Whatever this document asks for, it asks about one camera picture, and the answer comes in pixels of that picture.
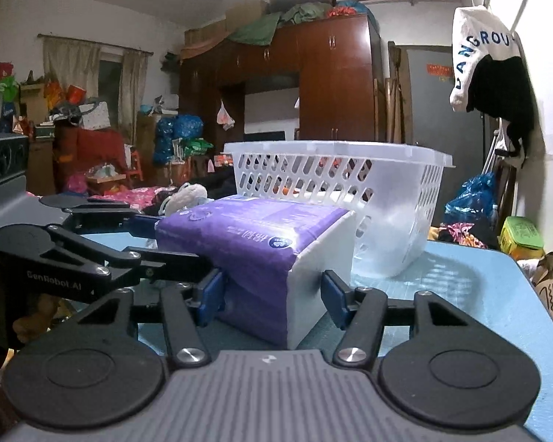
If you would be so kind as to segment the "large purple tissue pack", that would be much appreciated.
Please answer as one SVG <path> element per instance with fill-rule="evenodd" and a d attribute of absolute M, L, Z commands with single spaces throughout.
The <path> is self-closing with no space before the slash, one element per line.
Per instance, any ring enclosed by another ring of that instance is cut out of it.
<path fill-rule="evenodd" d="M 351 274 L 357 217 L 322 204 L 231 196 L 163 218 L 159 249 L 207 257 L 226 276 L 219 319 L 296 348 L 326 312 L 320 278 Z"/>

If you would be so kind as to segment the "white plastic basket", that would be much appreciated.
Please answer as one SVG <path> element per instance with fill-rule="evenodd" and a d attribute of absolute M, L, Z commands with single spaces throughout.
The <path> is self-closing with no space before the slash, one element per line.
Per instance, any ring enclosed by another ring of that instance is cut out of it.
<path fill-rule="evenodd" d="M 227 143 L 237 192 L 327 204 L 357 218 L 352 271 L 397 276 L 424 251 L 452 156 L 405 144 L 351 141 Z"/>

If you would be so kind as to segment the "beige window curtain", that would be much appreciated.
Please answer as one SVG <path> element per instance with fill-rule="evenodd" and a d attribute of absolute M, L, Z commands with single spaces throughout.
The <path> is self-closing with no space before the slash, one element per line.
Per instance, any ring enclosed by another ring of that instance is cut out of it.
<path fill-rule="evenodd" d="M 43 36 L 46 80 L 56 80 L 64 89 L 70 85 L 83 88 L 89 97 L 97 97 L 101 50 L 98 43 Z M 126 49 L 122 52 L 116 127 L 127 143 L 136 142 L 136 117 L 145 94 L 149 58 L 150 55 L 143 51 Z"/>

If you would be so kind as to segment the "blue plastic bag bundle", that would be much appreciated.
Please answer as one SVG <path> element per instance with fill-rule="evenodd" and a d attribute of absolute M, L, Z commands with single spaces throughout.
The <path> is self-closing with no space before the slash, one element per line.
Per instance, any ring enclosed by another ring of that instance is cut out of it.
<path fill-rule="evenodd" d="M 466 222 L 492 222 L 497 183 L 494 173 L 480 173 L 466 180 L 456 196 L 445 204 L 442 222 L 445 225 Z"/>

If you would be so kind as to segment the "green yellow box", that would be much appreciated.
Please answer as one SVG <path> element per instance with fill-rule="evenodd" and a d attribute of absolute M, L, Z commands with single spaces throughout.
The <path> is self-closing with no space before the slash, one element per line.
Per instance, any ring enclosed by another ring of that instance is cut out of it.
<path fill-rule="evenodd" d="M 500 250 L 514 260 L 540 259 L 545 243 L 535 224 L 524 217 L 507 217 L 498 238 Z"/>

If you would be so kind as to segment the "grey metal door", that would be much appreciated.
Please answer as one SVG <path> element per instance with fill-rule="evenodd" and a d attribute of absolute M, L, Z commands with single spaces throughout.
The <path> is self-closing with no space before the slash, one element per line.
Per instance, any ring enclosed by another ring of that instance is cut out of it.
<path fill-rule="evenodd" d="M 432 218 L 439 225 L 445 204 L 460 186 L 483 169 L 484 126 L 478 112 L 455 112 L 449 95 L 455 85 L 452 51 L 448 48 L 408 48 L 413 140 L 452 156 L 452 166 L 442 174 L 437 208 Z"/>

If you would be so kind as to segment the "dark red wooden wardrobe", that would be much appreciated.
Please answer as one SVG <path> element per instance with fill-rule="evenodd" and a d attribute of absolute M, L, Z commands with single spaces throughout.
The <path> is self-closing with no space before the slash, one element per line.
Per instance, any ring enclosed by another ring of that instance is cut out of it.
<path fill-rule="evenodd" d="M 223 40 L 182 61 L 180 110 L 202 119 L 202 136 L 220 152 L 244 139 L 251 82 L 272 90 L 285 76 L 299 86 L 301 139 L 386 139 L 382 41 L 365 14 L 282 27 L 265 47 Z"/>

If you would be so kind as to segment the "white black hanging jacket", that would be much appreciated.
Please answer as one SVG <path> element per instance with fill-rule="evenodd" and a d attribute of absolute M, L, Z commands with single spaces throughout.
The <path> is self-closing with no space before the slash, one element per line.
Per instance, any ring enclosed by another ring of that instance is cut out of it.
<path fill-rule="evenodd" d="M 452 108 L 499 119 L 494 153 L 511 166 L 523 166 L 535 127 L 535 100 L 514 32 L 483 5 L 456 8 L 452 63 Z"/>

